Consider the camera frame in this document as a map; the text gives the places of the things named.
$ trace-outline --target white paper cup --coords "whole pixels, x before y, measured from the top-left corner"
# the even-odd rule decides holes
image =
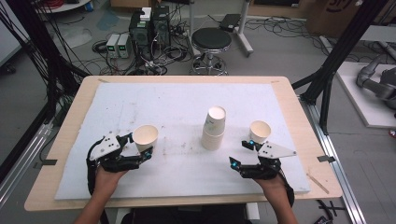
[[[225,129],[225,109],[221,106],[212,106],[207,112],[204,130],[210,135],[220,135]]]
[[[224,133],[219,134],[219,135],[211,135],[211,134],[205,132],[205,130],[203,130],[201,144],[204,148],[206,148],[208,150],[219,149],[221,146],[223,135],[224,135]]]
[[[271,127],[262,120],[255,120],[250,124],[249,138],[262,144],[271,134]]]
[[[149,147],[155,147],[158,139],[158,130],[152,125],[143,125],[134,130],[132,138],[137,150],[142,152]]]

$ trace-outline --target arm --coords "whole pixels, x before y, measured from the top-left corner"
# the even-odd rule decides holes
[[[255,179],[254,181],[262,187],[265,197],[274,208],[279,224],[297,223],[297,218],[289,204],[285,183],[279,175],[270,180]]]
[[[126,171],[110,173],[99,166],[96,174],[95,191],[74,223],[98,223],[107,201],[116,190],[120,178],[125,174]]]

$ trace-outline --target electronic equipment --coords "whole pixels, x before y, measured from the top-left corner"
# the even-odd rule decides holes
[[[119,42],[117,44],[119,48],[119,54],[121,58],[129,58],[132,52],[132,41],[131,36],[128,34],[120,35]]]
[[[107,43],[106,48],[108,52],[108,56],[110,58],[119,58],[119,48],[117,48],[117,43],[119,42],[120,35],[112,35]]]
[[[153,10],[152,21],[154,32],[156,34],[157,46],[170,46],[169,6],[155,7]]]
[[[238,24],[241,14],[227,14],[221,21],[220,29],[227,32],[233,32],[233,28]]]
[[[141,54],[146,59],[151,59],[151,43],[153,40],[153,28],[151,21],[140,20],[141,10],[133,13],[129,25],[129,33],[133,41],[134,54]]]

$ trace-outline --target human hand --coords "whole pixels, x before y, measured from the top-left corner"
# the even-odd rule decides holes
[[[289,204],[285,182],[279,175],[269,180],[254,179],[254,181],[262,187],[265,197],[274,208],[279,224],[297,223],[297,219]]]
[[[99,166],[96,172],[95,189],[92,196],[100,195],[104,198],[110,198],[116,190],[119,180],[127,172],[128,171],[111,173],[105,171],[102,166]]]

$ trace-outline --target chair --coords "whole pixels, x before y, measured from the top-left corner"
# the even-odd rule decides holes
[[[192,62],[190,74],[212,75],[215,72],[217,76],[228,75],[225,62],[213,54],[222,53],[230,47],[229,34],[218,28],[203,28],[192,34],[191,43],[202,55]]]

